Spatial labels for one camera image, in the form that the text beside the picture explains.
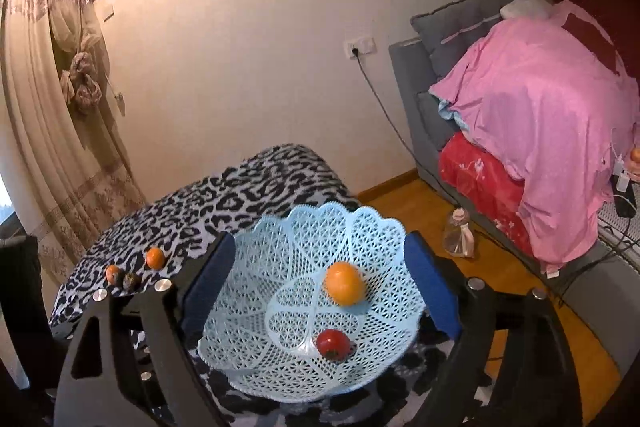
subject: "curtain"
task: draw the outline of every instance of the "curtain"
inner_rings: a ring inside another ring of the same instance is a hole
[[[102,96],[105,47],[92,1],[0,7],[0,171],[20,222],[38,238],[43,268],[62,283],[98,236],[145,200]],[[84,112],[67,106],[68,89],[80,87],[65,80],[78,52],[91,55],[92,81],[102,83],[101,99]]]

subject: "gray bed frame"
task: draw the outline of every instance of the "gray bed frame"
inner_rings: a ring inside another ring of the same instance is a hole
[[[560,277],[540,275],[540,265],[521,252],[473,203],[442,181],[438,157],[458,130],[438,114],[438,103],[429,87],[443,78],[468,47],[500,22],[500,8],[512,0],[461,0],[411,19],[419,37],[392,44],[389,54],[411,130],[414,152],[421,165],[420,177],[451,203],[462,204],[473,220],[520,259],[556,293],[574,272],[599,259],[607,247],[597,241],[584,256],[560,270]],[[640,277],[620,257],[596,265],[582,274],[564,301],[591,328],[602,346],[625,374],[640,349]]]

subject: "fruit basket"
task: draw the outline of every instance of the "fruit basket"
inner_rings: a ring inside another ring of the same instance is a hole
[[[238,391],[306,402],[378,377],[414,340],[424,301],[404,264],[404,228],[373,208],[295,207],[236,234],[236,260],[207,318],[199,356]],[[337,261],[358,267],[366,300],[340,307],[322,282]],[[321,331],[343,331],[353,354],[325,360]]]

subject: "leopard print cover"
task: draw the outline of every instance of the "leopard print cover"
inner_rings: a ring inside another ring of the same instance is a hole
[[[221,231],[235,233],[264,214],[286,217],[297,204],[319,206],[327,201],[338,201],[350,210],[359,206],[312,150],[293,144],[264,150],[221,176],[181,188],[115,223],[87,251],[60,288],[50,324],[54,327],[79,317],[93,292],[108,288],[104,274],[110,264],[137,273],[143,290],[159,279],[176,275],[185,259],[206,253]],[[144,253],[151,246],[168,253],[160,271],[145,265]],[[109,290],[114,296],[124,293]],[[200,359],[196,342],[188,339],[185,348],[224,419],[233,427],[297,427],[309,422],[327,426],[404,425],[424,402],[452,346],[424,316],[415,344],[378,380],[349,394],[292,405],[234,390],[221,373],[210,370]],[[136,333],[133,343],[136,349],[143,349],[144,332]],[[474,402],[480,407],[488,402],[491,379],[486,377],[478,385]],[[157,413],[171,420],[166,408]]]

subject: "wooden baseboard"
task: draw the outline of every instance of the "wooden baseboard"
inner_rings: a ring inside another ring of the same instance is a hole
[[[358,201],[363,204],[370,203],[371,201],[384,196],[385,194],[396,190],[396,188],[409,184],[418,179],[418,169],[411,169],[409,172],[404,172],[395,178],[391,178],[386,182],[382,182],[380,185],[363,190],[360,194],[356,195]]]

